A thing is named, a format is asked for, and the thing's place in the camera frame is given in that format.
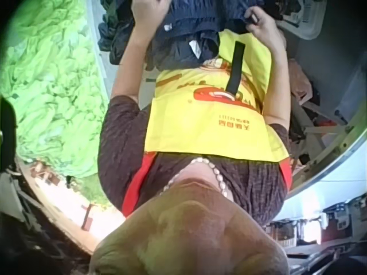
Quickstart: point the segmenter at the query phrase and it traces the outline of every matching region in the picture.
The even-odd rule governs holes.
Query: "pile of clothes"
[[[110,52],[118,65],[134,27],[131,0],[100,0],[106,10],[99,25],[101,51]],[[229,29],[246,33],[246,9],[261,6],[275,19],[282,19],[275,0],[172,0],[167,16],[146,53],[147,70],[198,68],[217,57],[218,32]]]
[[[16,125],[21,159],[43,161],[78,179],[96,174],[108,100],[85,5],[79,0],[28,0],[9,28],[0,73],[9,155],[14,156],[10,147],[15,148],[15,140],[9,139],[15,139]]]

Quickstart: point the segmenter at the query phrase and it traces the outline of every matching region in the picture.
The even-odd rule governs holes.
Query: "yellow vest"
[[[145,140],[146,152],[183,152],[279,162],[288,152],[261,114],[271,56],[252,34],[220,33],[219,58],[200,68],[163,71]],[[235,41],[245,44],[236,97],[225,91]]]

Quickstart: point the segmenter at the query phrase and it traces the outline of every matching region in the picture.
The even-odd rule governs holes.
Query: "blue jacket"
[[[115,11],[109,6],[107,14],[109,18],[117,18],[118,24],[111,24],[110,28],[106,23],[100,25],[99,46],[101,50],[110,47],[110,62],[117,65],[134,27],[134,18],[131,0],[113,1],[116,1]],[[255,5],[264,7],[265,2],[273,4],[275,0],[172,0],[167,16],[147,50],[147,68],[197,68],[204,61],[217,57],[218,32],[230,29],[239,34],[246,33],[246,9]],[[194,53],[189,45],[191,41],[196,41],[199,53]]]

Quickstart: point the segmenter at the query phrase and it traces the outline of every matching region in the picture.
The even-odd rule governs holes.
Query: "brown patterned top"
[[[127,96],[114,97],[109,104],[98,153],[98,173],[102,189],[115,207],[122,202],[133,176],[142,164],[150,105],[140,110]],[[287,130],[276,131],[289,150]],[[186,167],[197,154],[158,153],[140,190],[136,208],[160,192],[167,182]],[[278,163],[237,160],[203,155],[220,170],[233,193],[234,201],[260,225],[270,222],[280,211],[287,194]]]

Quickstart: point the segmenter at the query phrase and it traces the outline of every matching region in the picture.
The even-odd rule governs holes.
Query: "woman's left hand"
[[[166,16],[170,4],[171,0],[132,0],[135,35],[149,43]]]

